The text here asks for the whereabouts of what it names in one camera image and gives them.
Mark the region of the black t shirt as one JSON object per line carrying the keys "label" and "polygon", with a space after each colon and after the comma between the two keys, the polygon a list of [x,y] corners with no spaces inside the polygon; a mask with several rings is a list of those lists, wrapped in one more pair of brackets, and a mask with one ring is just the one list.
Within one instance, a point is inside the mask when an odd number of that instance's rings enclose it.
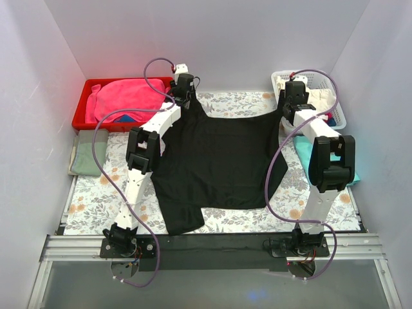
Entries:
{"label": "black t shirt", "polygon": [[197,99],[162,140],[151,176],[168,234],[192,232],[203,208],[259,209],[268,167],[279,147],[278,110],[250,118],[212,118]]}

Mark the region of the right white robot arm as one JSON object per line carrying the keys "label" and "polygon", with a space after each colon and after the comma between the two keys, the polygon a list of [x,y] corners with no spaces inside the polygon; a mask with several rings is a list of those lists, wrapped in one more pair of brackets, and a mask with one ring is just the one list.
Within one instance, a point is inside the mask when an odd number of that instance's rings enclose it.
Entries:
{"label": "right white robot arm", "polygon": [[323,224],[336,197],[355,177],[355,139],[340,135],[321,118],[330,111],[317,111],[308,102],[305,83],[296,77],[299,73],[289,75],[277,102],[283,117],[294,127],[290,136],[300,132],[312,144],[310,195],[291,236],[282,245],[284,251],[303,255],[326,246]]}

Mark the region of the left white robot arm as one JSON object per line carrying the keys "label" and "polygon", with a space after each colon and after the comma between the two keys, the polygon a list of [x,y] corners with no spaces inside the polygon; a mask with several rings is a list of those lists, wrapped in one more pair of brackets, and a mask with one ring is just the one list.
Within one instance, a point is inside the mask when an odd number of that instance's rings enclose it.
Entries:
{"label": "left white robot arm", "polygon": [[173,73],[174,80],[171,82],[168,95],[175,99],[174,106],[162,104],[160,111],[148,122],[142,127],[132,128],[129,132],[126,150],[128,172],[124,193],[126,204],[119,208],[111,228],[103,232],[108,242],[105,249],[123,258],[139,258],[146,246],[150,251],[155,248],[152,243],[138,244],[136,232],[139,221],[136,211],[142,201],[145,187],[160,163],[161,138],[180,119],[182,108],[189,107],[189,101],[195,94],[194,76],[189,74],[186,64],[175,65]]}

